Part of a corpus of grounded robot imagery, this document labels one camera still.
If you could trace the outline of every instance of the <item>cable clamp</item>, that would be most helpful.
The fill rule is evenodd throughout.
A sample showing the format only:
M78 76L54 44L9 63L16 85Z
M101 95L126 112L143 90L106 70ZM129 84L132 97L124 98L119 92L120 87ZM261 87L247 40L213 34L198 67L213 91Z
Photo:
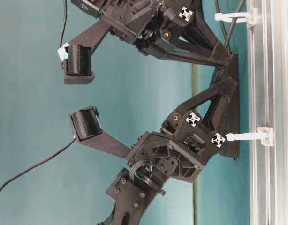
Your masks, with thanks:
M257 127L257 132L244 134L227 134L228 141L234 140L261 140L261 145L274 146L274 132L272 127Z
M58 49L59 58L62 62L68 58L68 53L66 52L65 48L69 46L70 45L68 43L65 43L61 48Z
M234 18L237 18L237 23L247 23L247 28L251 28L255 25L255 15L256 15L256 8L253 8L250 12L242 12L242 13L216 13L215 20L216 21L224 21L231 23Z

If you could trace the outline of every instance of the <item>black cable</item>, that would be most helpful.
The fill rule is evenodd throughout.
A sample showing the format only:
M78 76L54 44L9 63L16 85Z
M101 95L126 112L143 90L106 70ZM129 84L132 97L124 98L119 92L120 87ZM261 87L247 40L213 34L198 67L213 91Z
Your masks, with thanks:
M138 162L136 162L133 167L130 169L129 172L129 179L131 182L135 182L135 173L136 171L141 168L142 166L148 166L150 168L150 171L152 171L152 164L150 161L148 160L140 160Z
M218 0L215 0L216 12L220 13L219 3ZM220 27L222 29L224 40L227 39L227 30L225 29L223 21L220 20Z
M39 165L42 165L46 162L48 162L49 160L53 159L54 157L56 157L57 155L59 155L60 153L62 153L65 149L67 149L76 139L74 138L72 141L70 141L69 144L67 144L66 146L64 146L61 150L57 151L56 153L54 153L53 155L51 155L50 157L48 157L47 159L44 159L43 161L29 167L28 169L22 171L21 173L17 174L16 176L12 177L11 179L7 180L6 182L4 182L4 184L0 187L0 192L2 191L2 189L9 184L10 182L16 180L17 178L21 177L22 175L24 175L25 173L27 173L28 171L38 167Z
M239 13L241 11L244 3L245 3L245 0L241 0L240 4L239 4L239 6L238 6L238 8L236 10L236 13ZM225 40L225 43L224 43L224 47L225 48L227 48L228 45L229 45L229 41L230 41L230 39L232 37L232 33L234 31L236 21L237 21L237 18L233 18L232 23L230 24L230 27L229 27L228 33L227 33L227 39Z
M59 48L61 48L62 46L66 23L67 23L67 0L64 0L64 17L63 17L63 25L61 27L61 34L60 34L60 39L59 39Z

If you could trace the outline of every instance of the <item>white zip tie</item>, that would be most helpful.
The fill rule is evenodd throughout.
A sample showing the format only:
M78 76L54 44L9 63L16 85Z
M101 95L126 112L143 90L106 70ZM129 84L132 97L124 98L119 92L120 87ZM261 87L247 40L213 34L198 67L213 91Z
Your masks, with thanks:
M251 28L255 25L255 18L257 15L257 9L252 8L250 12L239 12L239 13L216 13L216 21L224 21L231 23L234 18L237 18L237 23L247 23L247 28Z
M261 140L264 146L273 146L274 132L271 127L257 127L257 132L226 135L228 141L234 140Z

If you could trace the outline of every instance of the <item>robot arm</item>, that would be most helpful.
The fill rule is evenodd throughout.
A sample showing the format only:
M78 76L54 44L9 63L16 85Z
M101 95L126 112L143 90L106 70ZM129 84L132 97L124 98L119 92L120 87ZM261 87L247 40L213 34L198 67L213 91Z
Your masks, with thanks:
M99 225L138 225L157 194L172 177L193 182L208 160L227 141L218 121L237 83L230 77L180 104L163 122L161 132L145 132L127 148L100 127L98 111L90 106L69 115L73 134L80 144L125 158L123 168L107 194L115 200L111 215ZM195 109L211 100L201 117Z
M66 45L66 84L92 82L91 54L108 32L144 55L215 66L214 77L222 76L229 67L232 55L204 21L202 0L71 2L99 21Z

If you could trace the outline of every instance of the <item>teal background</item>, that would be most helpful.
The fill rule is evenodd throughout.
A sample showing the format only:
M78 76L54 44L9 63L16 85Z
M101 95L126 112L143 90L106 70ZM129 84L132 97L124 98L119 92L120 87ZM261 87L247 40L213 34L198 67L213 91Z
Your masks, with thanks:
M222 13L234 12L239 1L219 0ZM213 0L204 1L205 20L222 42L224 38ZM248 117L248 72L246 24L237 23L230 41L231 51L239 54L240 85L240 127L241 132L249 132ZM213 68L198 66L197 89L203 91L209 86ZM204 113L207 105L200 107ZM249 225L250 224L250 180L249 142L241 141L241 153L237 161L216 155L210 159L194 185L195 220L197 225Z
M131 146L159 131L190 98L190 64L145 57L108 35L93 56L95 81L65 86L57 56L62 1L0 0L0 184L67 144L67 115L96 105L105 131ZM68 3L69 41L95 20ZM125 162L77 143L10 183L0 225L93 225L114 202L105 192ZM170 179L141 222L193 223L192 184Z

